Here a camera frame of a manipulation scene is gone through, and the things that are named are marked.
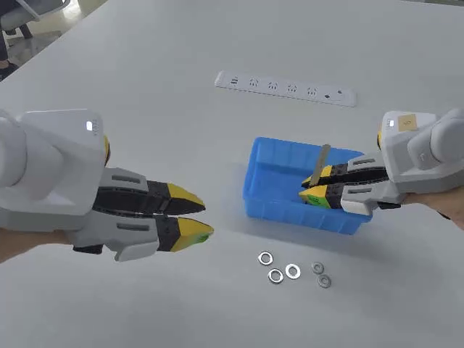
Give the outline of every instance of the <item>power strip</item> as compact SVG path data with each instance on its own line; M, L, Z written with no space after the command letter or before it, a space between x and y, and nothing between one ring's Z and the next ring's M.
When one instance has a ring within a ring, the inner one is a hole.
M221 71L216 77L215 86L345 107L354 107L356 105L356 93L354 91L334 86L321 86L310 82L260 78L256 75Z

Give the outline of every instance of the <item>yellow fingertip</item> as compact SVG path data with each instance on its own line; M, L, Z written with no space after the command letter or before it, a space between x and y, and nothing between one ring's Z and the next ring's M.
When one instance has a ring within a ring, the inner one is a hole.
M171 248L171 252L177 252L191 245L203 243L214 232L214 229L206 223L185 217L178 218L180 237Z
M104 136L104 153L105 153L105 164L108 163L111 151L109 150L109 140L107 136Z
M311 181L311 177L305 179L303 182L302 182L302 185L305 185L306 183L310 183Z
M323 178L325 176L331 176L331 172L332 172L332 166L331 165L326 165L322 169L322 172L320 172L320 176L321 176L321 178Z
M311 205L330 208L331 206L326 199L327 188L327 185L314 186L299 192L298 195Z
M196 194L192 194L191 192L188 192L180 186L174 185L173 183L169 183L167 185L167 188L169 189L169 194L171 195L171 198L186 199L190 202L204 206L203 201Z

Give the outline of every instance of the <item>metal washer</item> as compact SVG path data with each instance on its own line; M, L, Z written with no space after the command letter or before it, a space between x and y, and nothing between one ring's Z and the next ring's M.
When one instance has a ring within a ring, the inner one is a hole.
M313 262L311 264L311 268L313 273L315 274L322 274L324 273L324 265L320 262Z
M327 289L330 288L332 280L326 274L321 274L318 276L318 284L321 288Z
M269 261L267 262L262 259L262 257L265 255L269 257ZM261 265L269 266L271 263L273 263L274 258L270 252L261 252L261 254L258 255L258 261L260 262Z
M292 268L293 268L297 273L291 274L291 273L290 273L290 270L291 270ZM295 265L294 263L289 263L289 264L285 267L285 274L286 274L287 277L289 277L290 279L298 279L298 278L301 276L302 271L299 269L298 265Z
M278 279L273 278L274 273L278 274ZM278 270L277 268L273 268L272 270L269 271L268 278L271 281L271 283L280 284L283 281L283 274L282 274L281 270Z

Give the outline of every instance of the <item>table surface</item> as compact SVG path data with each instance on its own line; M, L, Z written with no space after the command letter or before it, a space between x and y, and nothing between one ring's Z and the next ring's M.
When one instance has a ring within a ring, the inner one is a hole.
M425 207L354 236L249 219L254 138L371 152L392 109L464 107L464 9L394 0L111 0L0 84L0 105L89 108L111 166L200 195L214 238L116 263L45 246L0 267L3 347L461 347L464 233ZM214 87L232 70L346 86L355 108ZM302 267L274 286L257 262ZM310 272L321 261L333 284Z

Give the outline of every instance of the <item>blue plastic tray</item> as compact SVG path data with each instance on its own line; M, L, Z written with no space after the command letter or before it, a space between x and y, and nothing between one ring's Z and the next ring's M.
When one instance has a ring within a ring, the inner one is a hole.
M305 204L298 193L312 175L321 146L271 138L256 138L249 158L243 196L248 216L293 223L342 234L354 234L372 216L351 214ZM337 165L361 152L334 149L326 164Z

